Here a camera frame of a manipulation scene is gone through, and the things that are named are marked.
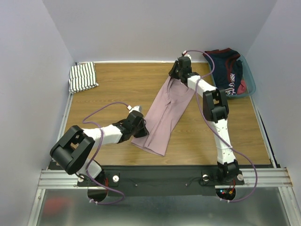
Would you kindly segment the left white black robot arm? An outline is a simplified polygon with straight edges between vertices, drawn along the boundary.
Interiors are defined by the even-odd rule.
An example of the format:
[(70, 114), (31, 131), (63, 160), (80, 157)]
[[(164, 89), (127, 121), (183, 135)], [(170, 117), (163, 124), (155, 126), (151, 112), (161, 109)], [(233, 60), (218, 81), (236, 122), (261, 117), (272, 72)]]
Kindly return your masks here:
[(126, 119), (109, 126), (95, 129), (82, 129), (71, 126), (50, 150), (50, 156), (69, 175), (80, 174), (88, 177), (95, 186), (104, 182), (105, 174), (100, 164), (89, 159), (93, 148), (107, 144), (119, 144), (130, 137), (141, 138), (149, 134), (143, 114), (131, 110)]

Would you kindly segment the pink tank top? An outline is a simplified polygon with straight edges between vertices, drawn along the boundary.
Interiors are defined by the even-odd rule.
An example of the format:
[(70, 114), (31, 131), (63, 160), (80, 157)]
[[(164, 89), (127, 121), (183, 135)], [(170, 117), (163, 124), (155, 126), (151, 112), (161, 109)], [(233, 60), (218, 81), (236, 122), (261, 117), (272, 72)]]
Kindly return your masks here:
[(132, 144), (149, 153), (165, 156), (171, 133), (194, 94), (195, 91), (180, 80), (168, 77), (145, 116), (149, 134), (133, 138)]

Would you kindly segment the black white striped tank top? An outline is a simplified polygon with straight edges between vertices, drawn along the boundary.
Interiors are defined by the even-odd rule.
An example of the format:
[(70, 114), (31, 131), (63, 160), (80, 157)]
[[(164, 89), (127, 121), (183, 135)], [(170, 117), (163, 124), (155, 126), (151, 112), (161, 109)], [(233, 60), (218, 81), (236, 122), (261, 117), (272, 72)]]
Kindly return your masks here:
[(71, 67), (69, 72), (69, 93), (74, 94), (98, 86), (94, 62)]

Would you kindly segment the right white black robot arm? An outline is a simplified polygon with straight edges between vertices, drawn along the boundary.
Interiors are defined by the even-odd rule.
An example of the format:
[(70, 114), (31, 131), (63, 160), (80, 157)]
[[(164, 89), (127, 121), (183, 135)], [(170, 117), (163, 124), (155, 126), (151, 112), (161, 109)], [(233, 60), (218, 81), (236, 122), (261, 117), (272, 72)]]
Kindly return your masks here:
[(214, 133), (217, 148), (216, 178), (222, 184), (232, 181), (240, 171), (230, 143), (228, 132), (229, 105), (225, 90), (210, 85), (198, 73), (193, 72), (188, 54), (183, 54), (174, 62), (169, 76), (180, 80), (181, 83), (195, 91), (197, 98), (202, 98), (202, 103), (198, 104), (199, 110), (205, 123)]

